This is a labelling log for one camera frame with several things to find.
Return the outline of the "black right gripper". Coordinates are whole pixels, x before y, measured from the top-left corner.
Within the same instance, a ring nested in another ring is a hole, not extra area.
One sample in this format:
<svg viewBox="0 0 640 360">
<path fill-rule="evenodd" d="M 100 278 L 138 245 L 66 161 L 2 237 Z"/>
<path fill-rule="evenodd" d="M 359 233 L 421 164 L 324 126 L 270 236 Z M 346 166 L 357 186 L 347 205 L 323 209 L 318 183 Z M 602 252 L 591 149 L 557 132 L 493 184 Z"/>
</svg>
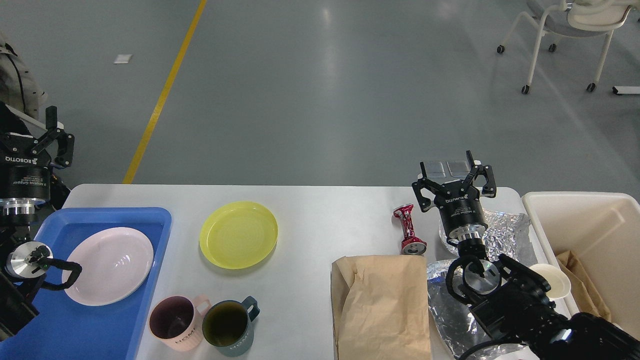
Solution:
<svg viewBox="0 0 640 360">
<path fill-rule="evenodd" d="M 480 239 L 488 228 L 480 197 L 496 198 L 498 187 L 491 165 L 475 160 L 470 150 L 465 152 L 470 167 L 464 180 L 448 181 L 438 184 L 428 178 L 425 162 L 420 162 L 420 175 L 412 182 L 412 189 L 419 210 L 425 214 L 434 207 L 438 199 L 438 210 L 446 237 L 451 240 L 462 240 L 467 234 L 475 233 Z M 479 190 L 474 182 L 481 177 L 485 180 Z M 428 198 L 423 191 L 434 195 Z"/>
</svg>

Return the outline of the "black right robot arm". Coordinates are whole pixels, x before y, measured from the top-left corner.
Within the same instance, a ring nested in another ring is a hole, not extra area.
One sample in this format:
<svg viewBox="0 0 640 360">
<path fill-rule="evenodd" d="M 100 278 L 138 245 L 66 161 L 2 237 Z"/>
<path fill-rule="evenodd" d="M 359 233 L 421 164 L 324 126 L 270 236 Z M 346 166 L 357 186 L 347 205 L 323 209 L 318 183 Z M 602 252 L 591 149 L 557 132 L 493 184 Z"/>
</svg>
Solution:
<svg viewBox="0 0 640 360">
<path fill-rule="evenodd" d="M 547 296 L 552 287 L 542 275 L 506 254 L 490 260 L 483 235 L 489 228 L 480 198 L 497 194 L 493 168 L 466 151 L 465 178 L 439 184 L 422 175 L 412 183 L 421 212 L 439 210 L 446 242 L 457 250 L 448 267 L 446 290 L 466 305 L 489 341 L 461 354 L 503 344 L 528 347 L 540 360 L 637 360 L 639 341 L 603 317 L 555 310 Z"/>
</svg>

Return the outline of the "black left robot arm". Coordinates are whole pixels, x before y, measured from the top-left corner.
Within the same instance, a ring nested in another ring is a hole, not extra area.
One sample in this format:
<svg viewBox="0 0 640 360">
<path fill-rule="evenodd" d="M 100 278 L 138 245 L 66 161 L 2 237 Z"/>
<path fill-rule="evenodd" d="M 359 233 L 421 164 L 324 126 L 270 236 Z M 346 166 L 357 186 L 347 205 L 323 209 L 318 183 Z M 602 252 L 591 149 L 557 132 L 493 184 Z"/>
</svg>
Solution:
<svg viewBox="0 0 640 360">
<path fill-rule="evenodd" d="M 73 163 L 74 136 L 57 121 L 57 108 L 46 109 L 45 133 L 34 137 L 23 119 L 1 105 L 1 340 L 14 337 L 39 311 L 40 289 L 60 291 L 46 281 L 48 264 L 39 264 L 41 246 L 31 227 L 38 209 L 60 210 L 70 189 L 55 169 Z"/>
</svg>

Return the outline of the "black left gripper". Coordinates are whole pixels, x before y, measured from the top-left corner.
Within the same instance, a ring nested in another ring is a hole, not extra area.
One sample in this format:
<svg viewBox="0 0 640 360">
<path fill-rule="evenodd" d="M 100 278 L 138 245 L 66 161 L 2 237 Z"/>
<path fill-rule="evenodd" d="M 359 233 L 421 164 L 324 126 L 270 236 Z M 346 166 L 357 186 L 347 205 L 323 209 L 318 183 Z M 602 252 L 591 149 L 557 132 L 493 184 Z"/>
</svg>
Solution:
<svg viewBox="0 0 640 360">
<path fill-rule="evenodd" d="M 58 109 L 45 109 L 46 132 L 39 139 L 19 133 L 1 134 L 0 198 L 3 221 L 37 221 L 36 207 L 51 195 L 51 168 L 73 164 L 75 137 L 58 121 Z M 55 156 L 46 149 L 56 143 Z"/>
</svg>

